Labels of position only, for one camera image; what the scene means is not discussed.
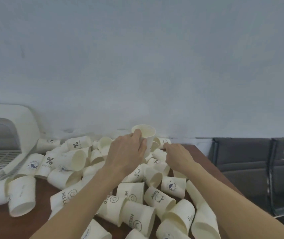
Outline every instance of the right hand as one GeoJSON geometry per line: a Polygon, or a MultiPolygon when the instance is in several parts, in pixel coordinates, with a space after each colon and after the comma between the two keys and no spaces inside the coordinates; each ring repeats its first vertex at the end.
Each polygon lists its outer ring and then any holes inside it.
{"type": "Polygon", "coordinates": [[[181,144],[164,143],[163,147],[168,153],[166,156],[166,163],[171,169],[178,171],[187,176],[190,168],[193,168],[196,163],[191,154],[181,144]]]}

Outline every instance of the white plastic machine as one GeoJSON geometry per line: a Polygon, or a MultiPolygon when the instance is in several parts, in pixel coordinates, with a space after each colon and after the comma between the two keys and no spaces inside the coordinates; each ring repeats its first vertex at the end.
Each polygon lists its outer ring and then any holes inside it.
{"type": "Polygon", "coordinates": [[[0,104],[0,180],[20,168],[39,138],[37,122],[27,107],[0,104]]]}

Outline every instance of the wooden table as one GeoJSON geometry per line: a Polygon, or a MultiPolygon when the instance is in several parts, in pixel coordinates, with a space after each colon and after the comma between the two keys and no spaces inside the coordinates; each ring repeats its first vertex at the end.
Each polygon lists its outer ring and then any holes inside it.
{"type": "MultiPolygon", "coordinates": [[[[236,187],[219,171],[219,169],[217,169],[194,145],[185,145],[185,148],[189,150],[193,159],[200,163],[212,176],[240,193],[236,187]]],[[[173,176],[172,170],[170,171],[169,176],[173,176]]],[[[46,180],[37,179],[36,206],[31,212],[24,216],[14,218],[9,216],[8,205],[0,205],[0,238],[28,239],[31,237],[32,234],[48,220],[51,213],[50,196],[59,191],[59,189],[50,185],[46,180]]],[[[185,199],[191,201],[188,193],[186,193],[185,199]]],[[[122,223],[120,227],[117,227],[99,217],[95,217],[95,219],[112,234],[113,239],[124,239],[131,231],[131,228],[124,223],[122,223]]],[[[156,239],[155,232],[159,225],[160,219],[156,217],[150,239],[156,239]]],[[[227,239],[228,236],[223,228],[219,226],[219,230],[221,238],[227,239]]],[[[194,238],[191,230],[189,237],[194,238]]]]}

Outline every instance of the forearm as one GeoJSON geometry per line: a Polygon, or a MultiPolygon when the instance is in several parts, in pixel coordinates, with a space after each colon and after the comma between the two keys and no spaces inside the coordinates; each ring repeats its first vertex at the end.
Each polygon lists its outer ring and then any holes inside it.
{"type": "Polygon", "coordinates": [[[102,168],[91,181],[31,239],[79,239],[101,204],[118,183],[114,173],[102,168]]]}
{"type": "Polygon", "coordinates": [[[231,239],[284,238],[284,225],[215,179],[201,165],[191,166],[187,176],[231,239]]]}

